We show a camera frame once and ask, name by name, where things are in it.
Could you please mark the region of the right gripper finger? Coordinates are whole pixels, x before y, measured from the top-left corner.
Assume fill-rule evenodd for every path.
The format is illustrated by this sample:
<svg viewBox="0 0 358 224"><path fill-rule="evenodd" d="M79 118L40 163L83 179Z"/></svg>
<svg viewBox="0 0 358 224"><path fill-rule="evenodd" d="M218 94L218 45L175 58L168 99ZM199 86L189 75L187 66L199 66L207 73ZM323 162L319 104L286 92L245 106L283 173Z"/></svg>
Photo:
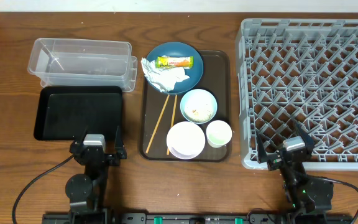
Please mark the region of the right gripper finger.
<svg viewBox="0 0 358 224"><path fill-rule="evenodd" d="M257 150L258 150L258 156L257 156L257 161L259 164L267 162L269 157L265 151L262 139L260 138L259 133L255 134L256 136L256 140L257 140Z"/></svg>
<svg viewBox="0 0 358 224"><path fill-rule="evenodd" d="M314 149L314 140L313 140L313 138L306 131L304 131L301 128L299 122L294 121L294 125L295 125L295 131L299 135L299 137L302 138L302 140L303 140L303 142L305 144L305 147L307 149Z"/></svg>

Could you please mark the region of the white napkin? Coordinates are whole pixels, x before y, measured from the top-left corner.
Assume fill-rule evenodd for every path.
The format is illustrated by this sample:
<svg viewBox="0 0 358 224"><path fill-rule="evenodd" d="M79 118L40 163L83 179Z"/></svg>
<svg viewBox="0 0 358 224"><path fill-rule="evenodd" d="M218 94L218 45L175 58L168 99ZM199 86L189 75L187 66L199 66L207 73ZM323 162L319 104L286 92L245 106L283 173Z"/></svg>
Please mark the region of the white napkin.
<svg viewBox="0 0 358 224"><path fill-rule="evenodd" d="M160 92L172 91L177 83L190 78L181 67L157 68L155 60L142 58L141 65L146 80Z"/></svg>

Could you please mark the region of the light blue bowl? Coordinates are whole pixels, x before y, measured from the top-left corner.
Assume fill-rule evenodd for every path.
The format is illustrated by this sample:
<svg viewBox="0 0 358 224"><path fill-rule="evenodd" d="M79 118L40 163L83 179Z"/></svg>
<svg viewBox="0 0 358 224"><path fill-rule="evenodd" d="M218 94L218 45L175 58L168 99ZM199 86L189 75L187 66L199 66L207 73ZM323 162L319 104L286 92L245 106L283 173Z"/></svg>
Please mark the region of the light blue bowl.
<svg viewBox="0 0 358 224"><path fill-rule="evenodd" d="M180 101L180 111L183 117L195 124L211 121L218 110L214 95L203 89L194 89L185 93Z"/></svg>

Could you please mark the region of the yellow snack wrapper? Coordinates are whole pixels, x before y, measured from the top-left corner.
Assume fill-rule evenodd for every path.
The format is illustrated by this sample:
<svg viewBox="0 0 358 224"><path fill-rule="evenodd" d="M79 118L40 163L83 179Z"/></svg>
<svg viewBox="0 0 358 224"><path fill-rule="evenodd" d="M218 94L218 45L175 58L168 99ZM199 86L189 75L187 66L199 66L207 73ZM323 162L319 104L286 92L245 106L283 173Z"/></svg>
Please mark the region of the yellow snack wrapper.
<svg viewBox="0 0 358 224"><path fill-rule="evenodd" d="M157 57L155 61L155 66L157 68L192 68L194 64L194 58L191 57L168 57L161 56Z"/></svg>

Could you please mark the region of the dark blue plate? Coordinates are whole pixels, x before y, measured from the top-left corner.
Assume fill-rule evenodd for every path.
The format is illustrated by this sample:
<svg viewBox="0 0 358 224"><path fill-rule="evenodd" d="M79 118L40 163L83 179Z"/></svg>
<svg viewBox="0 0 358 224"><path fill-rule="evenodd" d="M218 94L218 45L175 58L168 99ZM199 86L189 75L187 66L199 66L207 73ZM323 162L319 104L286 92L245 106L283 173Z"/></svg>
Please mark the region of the dark blue plate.
<svg viewBox="0 0 358 224"><path fill-rule="evenodd" d="M185 75L188 75L190 78L176 84L173 90L167 91L168 95L182 94L195 87L201 80L204 72L203 59L201 54L192 46L181 42L167 42L151 50L146 59L148 61L156 60L158 56L163 55L170 57L193 56L194 58L193 67L185 69Z"/></svg>

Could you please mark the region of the rice and food scraps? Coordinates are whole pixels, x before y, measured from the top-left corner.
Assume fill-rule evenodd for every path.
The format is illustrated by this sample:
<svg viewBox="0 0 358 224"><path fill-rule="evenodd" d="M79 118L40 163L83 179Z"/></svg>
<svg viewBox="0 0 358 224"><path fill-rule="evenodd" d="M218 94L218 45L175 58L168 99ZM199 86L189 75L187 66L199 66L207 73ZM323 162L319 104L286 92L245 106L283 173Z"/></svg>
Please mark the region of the rice and food scraps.
<svg viewBox="0 0 358 224"><path fill-rule="evenodd" d="M195 123L203 123L210 120L214 109L210 101L191 101L185 107L186 116Z"/></svg>

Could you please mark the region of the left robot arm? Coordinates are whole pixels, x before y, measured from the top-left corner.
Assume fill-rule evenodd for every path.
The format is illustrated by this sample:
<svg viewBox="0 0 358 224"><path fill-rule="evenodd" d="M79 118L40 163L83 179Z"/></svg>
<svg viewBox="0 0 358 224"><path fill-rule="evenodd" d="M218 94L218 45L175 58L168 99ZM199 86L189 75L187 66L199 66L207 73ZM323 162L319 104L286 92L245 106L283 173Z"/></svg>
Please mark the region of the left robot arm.
<svg viewBox="0 0 358 224"><path fill-rule="evenodd" d="M82 174L72 176L66 183L65 193L70 200L70 223L114 223L111 209L103 205L108 181L108 170L119 166L127 152L118 126L114 135L114 153L106 152L102 134L85 132L70 145L70 153L85 167Z"/></svg>

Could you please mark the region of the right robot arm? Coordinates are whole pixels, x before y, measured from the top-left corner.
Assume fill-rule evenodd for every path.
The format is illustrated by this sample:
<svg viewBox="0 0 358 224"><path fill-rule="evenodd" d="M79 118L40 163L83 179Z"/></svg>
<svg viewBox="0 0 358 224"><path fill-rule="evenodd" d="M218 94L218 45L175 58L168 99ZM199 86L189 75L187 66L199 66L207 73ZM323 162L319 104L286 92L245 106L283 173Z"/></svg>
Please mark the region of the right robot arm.
<svg viewBox="0 0 358 224"><path fill-rule="evenodd" d="M283 188L293 209L286 214L287 223L327 223L325 212L332 209L334 186L327 180L306 174L303 163L309 160L314 140L295 122L296 136L283 141L283 146L267 154L262 138L256 133L257 161L266 163L269 171L279 170Z"/></svg>

